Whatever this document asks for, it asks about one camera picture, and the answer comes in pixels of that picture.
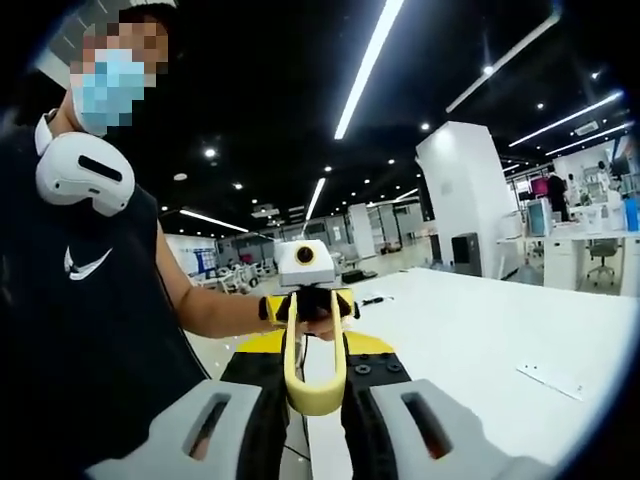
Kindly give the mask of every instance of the nike logo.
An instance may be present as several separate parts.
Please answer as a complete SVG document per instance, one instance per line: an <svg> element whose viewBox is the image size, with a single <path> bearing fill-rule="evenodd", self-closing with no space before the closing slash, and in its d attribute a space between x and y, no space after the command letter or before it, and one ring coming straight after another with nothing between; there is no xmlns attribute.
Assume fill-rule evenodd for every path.
<svg viewBox="0 0 640 480"><path fill-rule="evenodd" d="M84 280L89 275L91 275L95 270L102 265L109 254L111 253L112 248L110 248L107 253L101 256L98 260L87 263L84 266L78 266L74 263L73 258L71 258L71 252L69 251L69 247L67 247L67 252L64 254L64 271L69 274L69 278L71 280Z"/></svg>

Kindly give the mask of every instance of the black sleeveless shirt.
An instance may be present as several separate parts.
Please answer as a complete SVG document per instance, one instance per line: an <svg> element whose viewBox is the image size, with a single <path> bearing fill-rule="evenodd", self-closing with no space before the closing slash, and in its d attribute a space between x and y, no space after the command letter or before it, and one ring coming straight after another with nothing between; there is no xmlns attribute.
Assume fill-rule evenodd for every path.
<svg viewBox="0 0 640 480"><path fill-rule="evenodd" d="M136 187L112 218L53 206L38 161L33 128L0 139L0 408L10 451L51 474L131 452L205 373L156 268L154 199Z"/></svg>

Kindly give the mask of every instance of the white camera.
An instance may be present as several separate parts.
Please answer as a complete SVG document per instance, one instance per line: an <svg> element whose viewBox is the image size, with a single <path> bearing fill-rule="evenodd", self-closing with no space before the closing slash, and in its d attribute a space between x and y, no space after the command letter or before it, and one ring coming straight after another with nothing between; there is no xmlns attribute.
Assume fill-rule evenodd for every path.
<svg viewBox="0 0 640 480"><path fill-rule="evenodd" d="M274 256L281 287L336 286L335 264L321 240L276 243Z"/></svg>

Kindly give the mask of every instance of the yellow handle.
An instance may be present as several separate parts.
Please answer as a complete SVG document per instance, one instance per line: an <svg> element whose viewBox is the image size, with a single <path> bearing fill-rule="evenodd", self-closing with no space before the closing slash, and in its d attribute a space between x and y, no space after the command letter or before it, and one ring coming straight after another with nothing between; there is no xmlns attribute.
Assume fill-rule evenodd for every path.
<svg viewBox="0 0 640 480"><path fill-rule="evenodd" d="M287 385L291 406L303 415L327 415L342 405L347 381L347 359L342 340L342 319L335 291L331 292L331 317L335 341L336 374L324 385L311 387L296 376L296 321L298 300L291 294L284 350L284 381Z"/></svg>

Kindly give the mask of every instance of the white pillar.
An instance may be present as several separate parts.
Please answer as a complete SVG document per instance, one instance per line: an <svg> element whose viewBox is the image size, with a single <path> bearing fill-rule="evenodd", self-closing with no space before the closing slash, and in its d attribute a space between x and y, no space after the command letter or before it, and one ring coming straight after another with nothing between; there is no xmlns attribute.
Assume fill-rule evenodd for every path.
<svg viewBox="0 0 640 480"><path fill-rule="evenodd" d="M364 203L351 205L349 207L349 218L351 218L351 228L353 230L353 243L360 258L369 258L376 255L373 243L373 233L367 206Z"/></svg>
<svg viewBox="0 0 640 480"><path fill-rule="evenodd" d="M515 246L496 243L499 220L512 207L487 127L447 122L420 143L417 152L438 224L443 263L453 260L453 237L476 232L483 276L497 276L503 252L504 273L517 268Z"/></svg>

